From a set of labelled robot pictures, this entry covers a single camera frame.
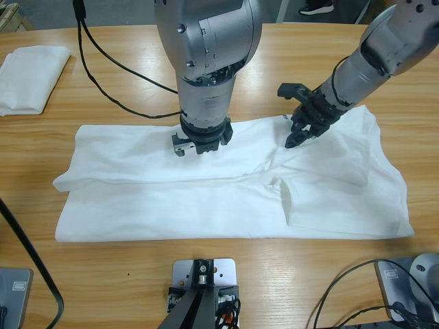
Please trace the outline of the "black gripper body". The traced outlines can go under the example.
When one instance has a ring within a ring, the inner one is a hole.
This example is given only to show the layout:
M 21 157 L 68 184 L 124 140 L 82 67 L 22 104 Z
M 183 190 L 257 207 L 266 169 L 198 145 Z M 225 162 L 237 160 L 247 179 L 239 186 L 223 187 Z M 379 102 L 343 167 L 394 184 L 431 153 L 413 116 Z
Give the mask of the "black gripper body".
M 301 114 L 306 119 L 306 126 L 302 130 L 310 131 L 314 137 L 324 134 L 343 115 L 341 110 L 326 101 L 320 90 L 298 88 L 296 98 L 300 105 L 293 115 Z
M 226 117 L 217 126 L 207 128 L 195 127 L 180 117 L 180 127 L 186 138 L 178 137 L 178 154 L 185 153 L 182 146 L 187 144 L 195 147 L 197 154 L 217 151 L 219 145 L 227 145 L 233 136 L 230 117 Z

